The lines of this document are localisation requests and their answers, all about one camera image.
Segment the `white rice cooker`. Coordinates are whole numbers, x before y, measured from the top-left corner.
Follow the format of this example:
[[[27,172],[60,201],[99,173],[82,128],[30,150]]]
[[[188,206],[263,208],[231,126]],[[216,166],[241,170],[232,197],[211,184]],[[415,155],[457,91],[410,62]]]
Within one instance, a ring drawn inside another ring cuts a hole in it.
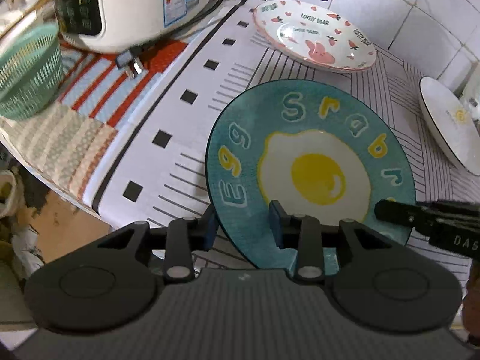
[[[53,0],[60,33],[71,45],[114,54],[191,21],[210,0]]]

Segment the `colourful woven striped cloth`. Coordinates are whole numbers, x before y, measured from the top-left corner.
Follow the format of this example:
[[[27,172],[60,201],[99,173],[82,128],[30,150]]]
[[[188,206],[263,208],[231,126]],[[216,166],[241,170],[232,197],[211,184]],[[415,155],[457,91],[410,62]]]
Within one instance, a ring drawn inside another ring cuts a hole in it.
[[[142,58],[131,79],[114,55],[75,49],[61,41],[65,77],[55,100],[22,121],[1,119],[1,138],[51,189],[81,202],[107,148],[162,73],[187,47],[167,41]]]

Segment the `striped patterned table mat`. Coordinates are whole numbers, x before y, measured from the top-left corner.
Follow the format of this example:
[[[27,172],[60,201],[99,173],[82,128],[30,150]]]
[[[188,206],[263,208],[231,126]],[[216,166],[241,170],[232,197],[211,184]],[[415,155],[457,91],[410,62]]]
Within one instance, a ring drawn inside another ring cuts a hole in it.
[[[456,169],[420,108],[421,74],[380,49],[363,72],[326,72],[273,48],[253,0],[227,8],[120,120],[83,199],[115,228],[165,226],[210,204],[222,227],[193,263],[249,269],[294,265],[278,250],[269,203],[352,218],[408,245],[465,284],[471,262],[407,228],[377,221],[382,199],[477,203],[479,178]]]

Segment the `white sun plate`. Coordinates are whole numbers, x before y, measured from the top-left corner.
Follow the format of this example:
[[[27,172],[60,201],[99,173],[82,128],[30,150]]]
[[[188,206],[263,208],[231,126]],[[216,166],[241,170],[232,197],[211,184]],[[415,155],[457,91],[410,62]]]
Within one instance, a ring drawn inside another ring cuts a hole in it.
[[[479,133],[470,114],[450,89],[423,76],[420,107],[433,138],[459,170],[479,176]]]

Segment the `green plastic colander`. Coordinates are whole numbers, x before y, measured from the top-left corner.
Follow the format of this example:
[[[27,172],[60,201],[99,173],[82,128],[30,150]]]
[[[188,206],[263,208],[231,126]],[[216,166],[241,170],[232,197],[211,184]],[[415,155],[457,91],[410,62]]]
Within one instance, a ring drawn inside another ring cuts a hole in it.
[[[58,24],[30,30],[1,56],[1,116],[15,121],[34,116],[54,99],[63,79]]]

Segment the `blue fried egg plate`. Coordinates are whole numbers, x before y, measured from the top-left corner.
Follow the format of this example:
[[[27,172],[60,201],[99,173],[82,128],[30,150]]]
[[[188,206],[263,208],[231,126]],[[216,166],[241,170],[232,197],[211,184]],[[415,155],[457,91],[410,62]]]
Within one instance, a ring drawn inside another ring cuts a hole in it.
[[[295,263],[296,251],[279,249],[269,227],[273,200],[325,225],[354,219],[399,244],[410,236],[374,214],[383,199],[416,201],[401,144],[375,112],[334,86],[294,79],[248,89],[218,116],[205,159],[220,224],[255,267]]]

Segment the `pink rabbit carrot plate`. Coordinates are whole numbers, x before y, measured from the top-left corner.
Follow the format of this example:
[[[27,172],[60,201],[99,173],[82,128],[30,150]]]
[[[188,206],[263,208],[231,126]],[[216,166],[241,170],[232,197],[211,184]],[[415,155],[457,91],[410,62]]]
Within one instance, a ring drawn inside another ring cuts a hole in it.
[[[273,47],[312,68],[361,72],[376,63],[376,48],[358,27],[310,2],[266,1],[254,8],[253,20]]]

